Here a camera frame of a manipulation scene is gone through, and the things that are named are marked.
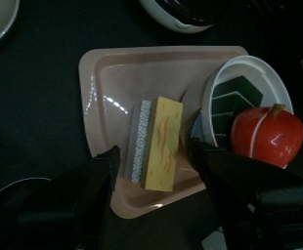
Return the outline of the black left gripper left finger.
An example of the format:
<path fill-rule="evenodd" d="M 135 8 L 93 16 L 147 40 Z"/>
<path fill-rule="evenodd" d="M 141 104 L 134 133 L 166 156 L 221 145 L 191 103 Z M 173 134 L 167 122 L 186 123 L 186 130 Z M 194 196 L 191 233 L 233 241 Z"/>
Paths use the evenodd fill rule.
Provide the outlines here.
<path fill-rule="evenodd" d="M 114 146 L 31 194 L 13 250 L 102 250 L 119 165 Z"/>

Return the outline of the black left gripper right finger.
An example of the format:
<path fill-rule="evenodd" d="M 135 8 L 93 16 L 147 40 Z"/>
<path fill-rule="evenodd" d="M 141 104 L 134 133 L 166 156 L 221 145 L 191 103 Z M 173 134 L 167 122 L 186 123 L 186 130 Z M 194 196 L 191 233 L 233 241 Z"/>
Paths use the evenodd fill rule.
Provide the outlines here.
<path fill-rule="evenodd" d="M 228 250 L 303 250 L 303 179 L 197 138 L 190 158 L 212 192 Z"/>

